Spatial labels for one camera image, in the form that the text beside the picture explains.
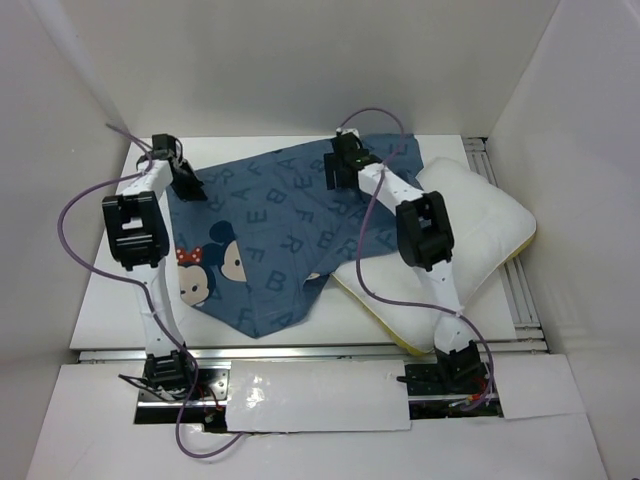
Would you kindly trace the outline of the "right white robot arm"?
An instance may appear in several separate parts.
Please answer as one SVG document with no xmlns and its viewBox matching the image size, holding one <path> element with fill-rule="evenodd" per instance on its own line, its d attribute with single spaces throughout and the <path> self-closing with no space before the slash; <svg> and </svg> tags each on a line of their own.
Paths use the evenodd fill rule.
<svg viewBox="0 0 640 480">
<path fill-rule="evenodd" d="M 482 361 L 478 346 L 485 346 L 487 342 L 463 314 L 453 278 L 455 241 L 444 197 L 437 191 L 418 189 L 393 173 L 388 167 L 389 161 L 370 153 L 354 129 L 338 128 L 331 145 L 333 151 L 324 155 L 327 188 L 351 189 L 371 196 L 356 250 L 355 270 L 361 288 L 369 297 L 384 304 L 438 313 L 433 330 L 438 384 L 448 392 L 457 392 L 470 380 L 484 375 L 480 392 L 456 402 L 463 410 L 477 408 L 492 393 L 494 360 L 491 351 L 486 349 L 488 361 Z M 383 298 L 366 285 L 361 267 L 362 248 L 376 204 L 394 214 L 401 259 L 414 271 L 421 286 L 434 293 L 434 304 Z"/>
</svg>

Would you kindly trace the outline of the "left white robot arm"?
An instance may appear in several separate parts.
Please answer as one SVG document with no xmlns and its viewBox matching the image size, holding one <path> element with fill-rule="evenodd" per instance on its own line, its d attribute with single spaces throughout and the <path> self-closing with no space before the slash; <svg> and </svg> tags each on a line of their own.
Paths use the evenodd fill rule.
<svg viewBox="0 0 640 480">
<path fill-rule="evenodd" d="M 132 183 L 102 200 L 103 217 L 113 259 L 126 271 L 125 280 L 141 288 L 137 299 L 146 339 L 142 384 L 161 398 L 184 399 L 196 390 L 198 376 L 171 306 L 166 281 L 170 238 L 159 201 L 167 189 L 185 202 L 207 196 L 178 138 L 155 134 L 142 150 Z"/>
</svg>

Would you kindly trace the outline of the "white pillow yellow edge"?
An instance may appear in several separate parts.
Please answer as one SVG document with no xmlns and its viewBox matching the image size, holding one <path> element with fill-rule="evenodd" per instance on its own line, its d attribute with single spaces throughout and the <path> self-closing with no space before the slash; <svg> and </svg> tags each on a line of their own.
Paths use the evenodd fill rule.
<svg viewBox="0 0 640 480">
<path fill-rule="evenodd" d="M 466 304 L 494 271 L 526 248 L 536 232 L 531 212 L 504 191 L 461 163 L 436 158 L 418 175 L 427 191 L 443 195 L 455 240 L 452 276 L 459 300 Z M 431 286 L 399 253 L 361 261 L 366 285 L 381 297 L 440 305 Z M 413 355 L 429 353 L 439 313 L 431 309 L 393 306 L 371 298 L 360 286 L 354 262 L 341 265 L 333 278 L 359 301 L 392 340 Z"/>
</svg>

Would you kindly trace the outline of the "blue cartoon print pillowcase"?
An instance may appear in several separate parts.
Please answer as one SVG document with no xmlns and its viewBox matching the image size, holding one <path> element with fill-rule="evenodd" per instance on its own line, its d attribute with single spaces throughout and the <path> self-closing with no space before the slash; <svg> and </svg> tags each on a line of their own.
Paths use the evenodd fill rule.
<svg viewBox="0 0 640 480">
<path fill-rule="evenodd" d="M 181 301 L 252 338 L 302 322 L 330 274 L 356 259 L 370 198 L 328 190 L 329 141 L 198 170 L 208 199 L 168 190 Z M 393 213 L 373 208 L 362 259 L 397 250 Z"/>
</svg>

